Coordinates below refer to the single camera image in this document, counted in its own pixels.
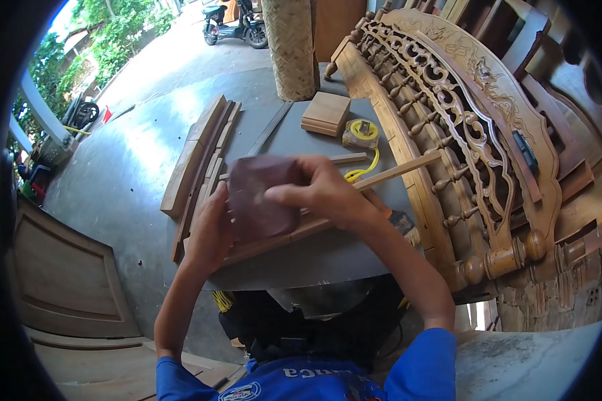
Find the logo on shirt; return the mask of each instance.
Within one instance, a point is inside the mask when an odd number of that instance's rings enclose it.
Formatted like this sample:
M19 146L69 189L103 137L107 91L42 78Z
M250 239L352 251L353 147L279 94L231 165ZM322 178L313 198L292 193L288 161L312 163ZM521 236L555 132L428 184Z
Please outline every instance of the logo on shirt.
M253 400L261 394L261 385L257 382L225 390L219 395L219 401Z

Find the tree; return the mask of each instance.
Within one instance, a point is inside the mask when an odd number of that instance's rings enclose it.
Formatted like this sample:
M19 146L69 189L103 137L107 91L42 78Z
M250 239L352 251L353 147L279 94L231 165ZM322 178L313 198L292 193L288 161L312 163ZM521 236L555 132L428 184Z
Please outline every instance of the tree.
M93 34L92 54L98 61L96 80L100 87L109 82L125 63L136 54L135 45L147 25L165 33L174 16L171 12L154 10L152 0L79 0L72 10L75 23L98 26Z

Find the motorcycle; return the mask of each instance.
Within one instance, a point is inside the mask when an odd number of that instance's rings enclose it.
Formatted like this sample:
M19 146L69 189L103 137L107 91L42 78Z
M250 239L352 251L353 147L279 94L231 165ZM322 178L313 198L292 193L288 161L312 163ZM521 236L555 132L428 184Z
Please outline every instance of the motorcycle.
M247 40L255 49L264 49L268 46L268 37L265 32L265 21L255 20L250 0L237 0L239 6L239 24L237 26L224 25L223 17L227 6L207 6L203 9L205 27L203 36L205 43L213 46L219 39L236 38Z
M87 124L93 123L99 114L98 105L92 101L85 101L85 93L81 92L71 102L60 123L82 130Z

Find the gray workbench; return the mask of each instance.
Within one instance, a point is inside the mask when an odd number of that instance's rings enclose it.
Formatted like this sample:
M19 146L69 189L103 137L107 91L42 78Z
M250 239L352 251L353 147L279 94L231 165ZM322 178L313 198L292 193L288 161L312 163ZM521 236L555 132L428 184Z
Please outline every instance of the gray workbench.
M261 153L291 155L314 153L326 156L344 155L366 151L358 147L344 147L341 137L311 133L300 127L301 116L309 101L295 103L279 127L263 146ZM245 156L248 149L265 129L279 106L244 110L233 130L232 138L225 149L226 166ZM349 119L366 118L381 130L374 109L368 99L353 99ZM379 163L373 172L377 174L396 166L395 159L385 135L379 135ZM341 172L367 168L374 156L367 150L368 160L339 165ZM375 192L391 209L405 211L414 221L408 195L401 177L379 184ZM327 229L300 241L262 253L247 260L219 269L203 289L208 290L257 290L307 287L332 284L386 274L388 270L372 251L349 232L335 228ZM170 285L173 277L165 277Z

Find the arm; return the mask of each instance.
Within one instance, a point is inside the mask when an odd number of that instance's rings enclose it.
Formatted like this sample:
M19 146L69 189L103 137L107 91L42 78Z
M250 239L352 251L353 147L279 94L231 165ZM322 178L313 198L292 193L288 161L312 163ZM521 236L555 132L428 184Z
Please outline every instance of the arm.
M393 274L404 296L424 320L424 327L453 331L455 304L443 277L401 234L383 218L323 156L297 156L311 177L307 187L281 185L266 197L285 205L307 207L332 220L340 229L359 236Z
M180 362L196 299L207 277L221 267L232 246L227 196L225 182L220 181L214 194L201 207L196 229L154 323L158 358L168 356Z

